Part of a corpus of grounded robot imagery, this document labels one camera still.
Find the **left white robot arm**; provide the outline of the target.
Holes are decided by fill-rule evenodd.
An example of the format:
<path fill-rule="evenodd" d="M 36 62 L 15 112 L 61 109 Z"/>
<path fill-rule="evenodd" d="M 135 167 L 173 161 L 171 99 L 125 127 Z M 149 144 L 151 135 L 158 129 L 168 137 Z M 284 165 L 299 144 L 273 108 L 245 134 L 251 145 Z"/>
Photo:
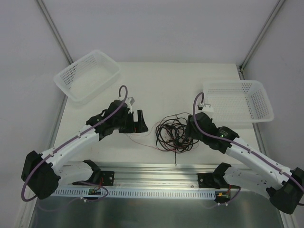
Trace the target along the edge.
<path fill-rule="evenodd" d="M 60 185 L 101 185 L 106 182 L 106 173 L 92 160 L 84 160 L 67 166 L 70 159 L 115 130 L 119 133 L 145 133 L 148 127 L 142 110 L 134 120 L 132 99 L 127 102 L 114 100 L 107 109 L 92 116 L 67 142 L 44 152 L 31 151 L 25 158 L 21 178 L 38 199 L 51 196 Z"/>

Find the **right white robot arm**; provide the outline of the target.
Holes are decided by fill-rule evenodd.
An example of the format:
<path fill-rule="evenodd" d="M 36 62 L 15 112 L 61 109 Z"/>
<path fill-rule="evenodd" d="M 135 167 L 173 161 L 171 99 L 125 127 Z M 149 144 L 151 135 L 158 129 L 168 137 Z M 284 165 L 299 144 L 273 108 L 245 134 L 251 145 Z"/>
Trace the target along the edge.
<path fill-rule="evenodd" d="M 299 206 L 304 196 L 303 169 L 291 169 L 275 162 L 249 146 L 235 131 L 217 127 L 205 113 L 188 116 L 186 135 L 251 170 L 241 171 L 222 162 L 212 173 L 199 175 L 200 184 L 215 189 L 230 185 L 250 190 L 268 199 L 285 214 L 293 214 Z"/>

